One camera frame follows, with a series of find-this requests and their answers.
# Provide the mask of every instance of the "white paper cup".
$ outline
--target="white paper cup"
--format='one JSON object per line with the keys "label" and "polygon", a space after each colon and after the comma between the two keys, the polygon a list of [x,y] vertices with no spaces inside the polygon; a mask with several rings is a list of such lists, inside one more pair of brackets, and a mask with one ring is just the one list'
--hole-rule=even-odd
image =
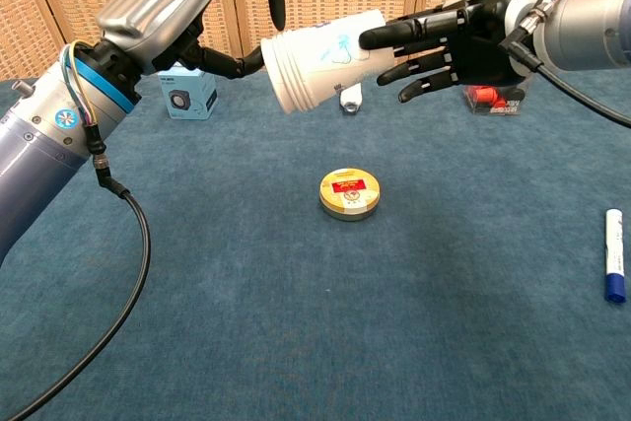
{"label": "white paper cup", "polygon": [[359,35],[386,24],[379,10],[287,31],[261,41],[269,79],[285,112],[309,110],[394,65],[392,48],[367,51]]}

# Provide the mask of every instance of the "small white object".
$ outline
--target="small white object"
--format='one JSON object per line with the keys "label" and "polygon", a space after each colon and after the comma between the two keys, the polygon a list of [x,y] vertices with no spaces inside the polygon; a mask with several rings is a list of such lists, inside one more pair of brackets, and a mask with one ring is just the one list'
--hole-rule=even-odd
{"label": "small white object", "polygon": [[609,209],[606,224],[606,296],[614,303],[624,303],[624,256],[622,245],[622,212]]}
{"label": "small white object", "polygon": [[362,83],[357,83],[339,95],[340,106],[349,113],[357,113],[362,106]]}
{"label": "small white object", "polygon": [[264,38],[263,60],[283,110],[311,110],[392,67],[392,48],[367,51],[359,46],[361,33],[385,24],[384,15],[371,10]]}

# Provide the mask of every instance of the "white marker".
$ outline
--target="white marker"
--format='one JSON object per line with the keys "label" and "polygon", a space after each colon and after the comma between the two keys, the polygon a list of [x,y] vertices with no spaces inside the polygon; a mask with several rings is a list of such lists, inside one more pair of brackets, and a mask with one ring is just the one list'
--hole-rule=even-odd
{"label": "white marker", "polygon": [[622,212],[609,209],[606,213],[606,288],[607,299],[624,303],[624,258],[622,251]]}

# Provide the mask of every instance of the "blue carpet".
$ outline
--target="blue carpet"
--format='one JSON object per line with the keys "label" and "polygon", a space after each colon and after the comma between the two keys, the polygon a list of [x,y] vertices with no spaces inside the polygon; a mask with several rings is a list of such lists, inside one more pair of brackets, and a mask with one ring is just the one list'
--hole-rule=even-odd
{"label": "blue carpet", "polygon": [[[631,112],[628,79],[571,76]],[[631,306],[603,298],[607,208],[630,235],[631,131],[540,80],[520,117],[372,82],[355,117],[334,100],[285,116],[263,74],[218,84],[208,121],[174,121],[149,78],[108,140],[151,272],[33,419],[631,419]],[[381,182],[367,221],[318,206],[342,167]],[[0,268],[0,418],[101,335],[139,257],[133,216],[84,167]]]}

